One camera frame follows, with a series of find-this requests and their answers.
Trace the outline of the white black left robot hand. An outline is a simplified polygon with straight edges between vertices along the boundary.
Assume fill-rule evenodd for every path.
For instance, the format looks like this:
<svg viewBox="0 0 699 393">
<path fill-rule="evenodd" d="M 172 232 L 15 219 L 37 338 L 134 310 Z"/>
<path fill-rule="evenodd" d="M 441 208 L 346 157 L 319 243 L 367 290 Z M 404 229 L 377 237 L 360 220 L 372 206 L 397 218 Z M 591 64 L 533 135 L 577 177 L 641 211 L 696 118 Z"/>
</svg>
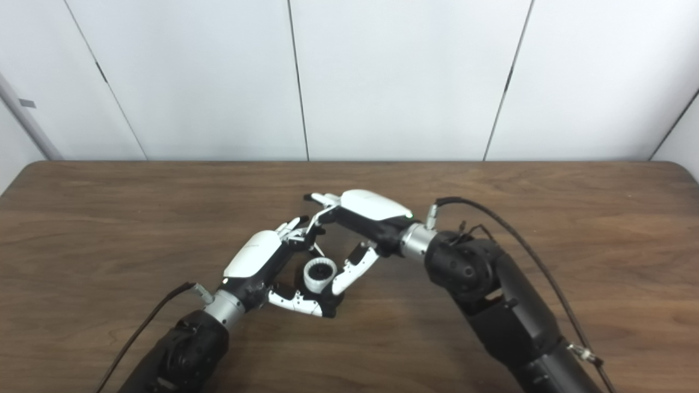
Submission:
<svg viewBox="0 0 699 393">
<path fill-rule="evenodd" d="M 297 252 L 310 252 L 322 257 L 316 237 L 324 229 L 312 224 L 304 227 L 307 216 L 282 223 L 275 230 L 263 230 L 238 251 L 224 269 L 221 284 L 213 302 L 205 311 L 228 328 L 238 319 L 265 304 L 286 310 L 334 318 L 336 306 L 323 301 L 309 289 L 293 288 L 275 283 L 275 279 Z"/>
</svg>

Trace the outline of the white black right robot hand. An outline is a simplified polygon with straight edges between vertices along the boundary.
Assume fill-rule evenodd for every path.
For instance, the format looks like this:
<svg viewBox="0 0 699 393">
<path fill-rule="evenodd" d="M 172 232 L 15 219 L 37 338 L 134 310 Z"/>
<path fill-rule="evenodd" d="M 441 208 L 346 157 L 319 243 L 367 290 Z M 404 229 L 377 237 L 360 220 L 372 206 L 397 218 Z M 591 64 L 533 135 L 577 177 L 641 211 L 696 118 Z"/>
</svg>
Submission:
<svg viewBox="0 0 699 393">
<path fill-rule="evenodd" d="M 310 193 L 304 195 L 304 200 L 322 207 L 309 227 L 335 223 L 365 238 L 329 284 L 334 296 L 344 293 L 379 258 L 400 254 L 402 237 L 417 222 L 410 209 L 369 190 L 347 190 L 340 196 Z"/>
</svg>

